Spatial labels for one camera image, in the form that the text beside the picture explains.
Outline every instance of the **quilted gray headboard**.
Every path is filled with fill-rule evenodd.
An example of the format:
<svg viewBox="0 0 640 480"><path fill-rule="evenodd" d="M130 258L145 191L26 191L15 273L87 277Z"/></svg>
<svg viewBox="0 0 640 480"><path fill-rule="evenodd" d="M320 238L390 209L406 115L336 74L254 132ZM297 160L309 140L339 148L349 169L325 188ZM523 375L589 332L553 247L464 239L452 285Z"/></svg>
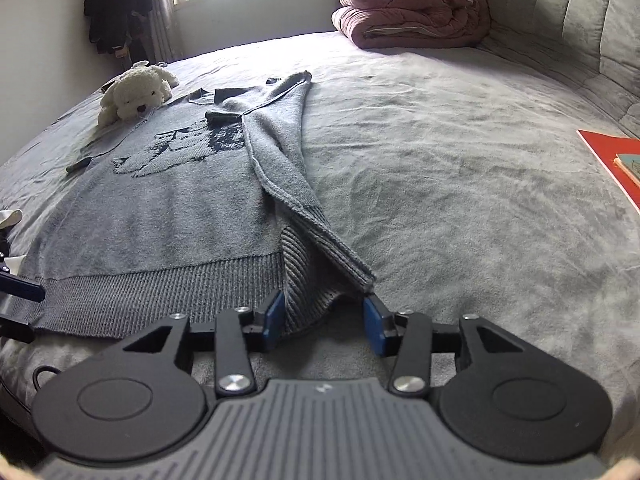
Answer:
<svg viewBox="0 0 640 480"><path fill-rule="evenodd" d="M640 0L488 0L482 46L559 79L640 137Z"/></svg>

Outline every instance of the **wall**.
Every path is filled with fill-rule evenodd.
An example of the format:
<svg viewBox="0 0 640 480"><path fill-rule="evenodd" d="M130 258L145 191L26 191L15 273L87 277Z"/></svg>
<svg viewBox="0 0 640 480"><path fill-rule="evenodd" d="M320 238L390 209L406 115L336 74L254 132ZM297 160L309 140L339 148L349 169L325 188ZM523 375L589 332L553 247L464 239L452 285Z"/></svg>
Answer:
<svg viewBox="0 0 640 480"><path fill-rule="evenodd" d="M88 40L84 0L0 0L0 164L118 73Z"/></svg>
<svg viewBox="0 0 640 480"><path fill-rule="evenodd" d="M185 56L335 30L336 0L190 0L176 9Z"/></svg>

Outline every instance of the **gray sweater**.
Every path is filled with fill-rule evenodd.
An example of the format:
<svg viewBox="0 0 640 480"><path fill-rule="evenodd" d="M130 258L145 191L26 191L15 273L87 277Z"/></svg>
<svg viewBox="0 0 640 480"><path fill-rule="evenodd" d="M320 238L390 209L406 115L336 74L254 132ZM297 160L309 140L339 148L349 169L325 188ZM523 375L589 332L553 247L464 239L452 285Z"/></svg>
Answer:
<svg viewBox="0 0 640 480"><path fill-rule="evenodd" d="M332 231L305 179L311 75L200 90L94 158L47 219L20 273L41 304L8 314L43 330L123 337L172 312L192 322L285 292L286 330L316 322L373 275Z"/></svg>

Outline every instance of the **red book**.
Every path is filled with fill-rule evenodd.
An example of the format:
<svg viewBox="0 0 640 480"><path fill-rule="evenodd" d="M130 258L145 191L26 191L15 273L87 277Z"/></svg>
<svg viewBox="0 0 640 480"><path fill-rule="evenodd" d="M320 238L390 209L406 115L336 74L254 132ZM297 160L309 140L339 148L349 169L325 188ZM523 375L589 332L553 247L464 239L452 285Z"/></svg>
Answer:
<svg viewBox="0 0 640 480"><path fill-rule="evenodd" d="M636 186L636 183L613 162L619 153L640 155L640 140L612 137L586 130L578 130L578 135L620 186L626 197L631 200L636 211L640 213L640 187Z"/></svg>

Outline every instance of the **white plush dog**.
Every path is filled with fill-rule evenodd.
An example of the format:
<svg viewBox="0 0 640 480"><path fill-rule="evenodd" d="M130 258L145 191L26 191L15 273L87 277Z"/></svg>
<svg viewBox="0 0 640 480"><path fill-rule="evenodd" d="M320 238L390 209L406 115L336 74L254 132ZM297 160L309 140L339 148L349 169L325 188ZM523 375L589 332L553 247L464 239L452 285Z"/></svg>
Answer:
<svg viewBox="0 0 640 480"><path fill-rule="evenodd" d="M161 66L147 64L137 62L109 86L100 101L98 126L109 126L118 118L133 119L171 98L171 88L178 85L178 78Z"/></svg>

